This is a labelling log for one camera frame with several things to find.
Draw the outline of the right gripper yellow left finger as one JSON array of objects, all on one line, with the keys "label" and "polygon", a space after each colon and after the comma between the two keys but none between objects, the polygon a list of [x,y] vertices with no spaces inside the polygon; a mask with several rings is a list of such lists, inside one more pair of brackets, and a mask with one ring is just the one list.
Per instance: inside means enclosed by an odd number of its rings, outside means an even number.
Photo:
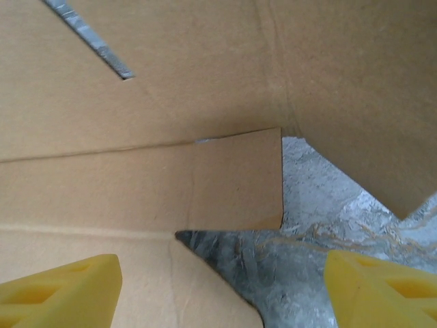
[{"label": "right gripper yellow left finger", "polygon": [[1,284],[2,327],[110,327],[122,289],[115,254]]}]

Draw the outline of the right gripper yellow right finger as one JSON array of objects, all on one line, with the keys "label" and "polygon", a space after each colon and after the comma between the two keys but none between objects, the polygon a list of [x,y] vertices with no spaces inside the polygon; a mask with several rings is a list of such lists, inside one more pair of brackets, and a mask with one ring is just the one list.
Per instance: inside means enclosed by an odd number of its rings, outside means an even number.
[{"label": "right gripper yellow right finger", "polygon": [[339,327],[435,327],[436,275],[331,250],[324,283]]}]

